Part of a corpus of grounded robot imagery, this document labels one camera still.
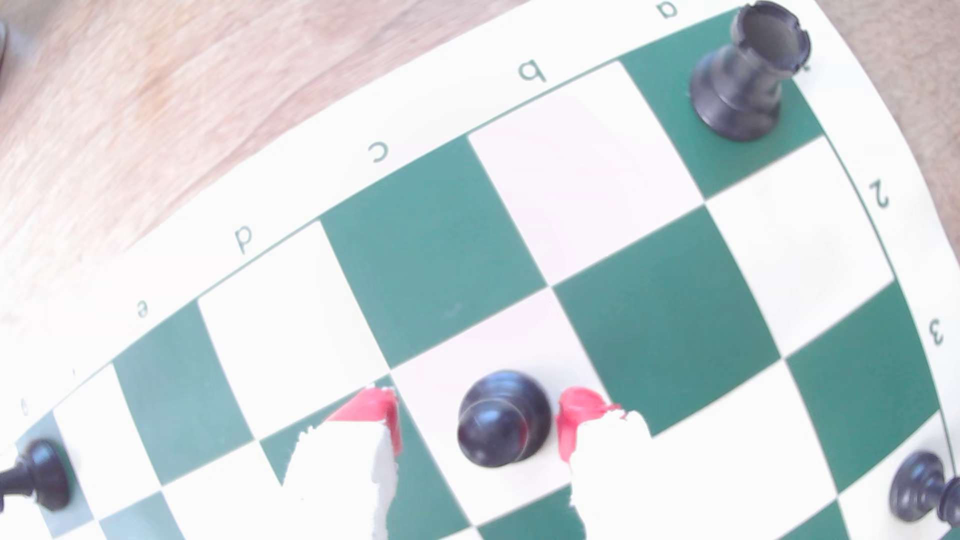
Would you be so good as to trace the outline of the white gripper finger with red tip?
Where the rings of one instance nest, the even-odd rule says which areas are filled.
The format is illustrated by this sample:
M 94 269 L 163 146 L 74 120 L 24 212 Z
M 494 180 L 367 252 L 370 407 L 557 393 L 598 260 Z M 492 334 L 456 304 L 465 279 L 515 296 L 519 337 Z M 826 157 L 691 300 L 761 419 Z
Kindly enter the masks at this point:
M 399 487 L 400 403 L 369 386 L 298 436 L 282 484 L 286 539 L 387 539 Z
M 693 539 L 722 527 L 718 489 L 642 413 L 588 387 L 558 398 L 558 452 L 586 539 Z

